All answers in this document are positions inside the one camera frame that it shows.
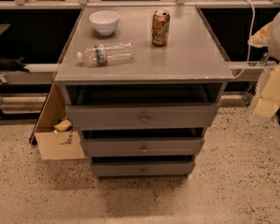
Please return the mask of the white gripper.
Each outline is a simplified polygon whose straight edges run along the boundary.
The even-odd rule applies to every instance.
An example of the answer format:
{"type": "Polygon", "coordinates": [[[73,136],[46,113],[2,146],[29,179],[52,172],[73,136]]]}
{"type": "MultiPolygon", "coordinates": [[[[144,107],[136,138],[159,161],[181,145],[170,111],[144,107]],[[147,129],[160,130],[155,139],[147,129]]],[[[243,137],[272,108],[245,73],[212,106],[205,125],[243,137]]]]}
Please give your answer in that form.
{"type": "Polygon", "coordinates": [[[249,111],[252,124],[263,124],[269,121],[280,108],[280,64],[266,67],[260,74],[249,111]]]}

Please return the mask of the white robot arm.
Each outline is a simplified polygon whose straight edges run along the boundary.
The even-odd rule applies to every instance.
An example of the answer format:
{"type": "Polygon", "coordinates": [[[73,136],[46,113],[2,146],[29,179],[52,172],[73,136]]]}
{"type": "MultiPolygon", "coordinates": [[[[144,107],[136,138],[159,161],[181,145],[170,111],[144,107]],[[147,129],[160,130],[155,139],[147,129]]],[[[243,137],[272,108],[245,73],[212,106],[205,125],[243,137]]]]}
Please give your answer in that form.
{"type": "Polygon", "coordinates": [[[255,48],[267,47],[269,57],[279,62],[275,68],[263,70],[252,98],[250,120],[261,124],[271,119],[280,108],[280,11],[248,39],[248,44],[255,48]]]}

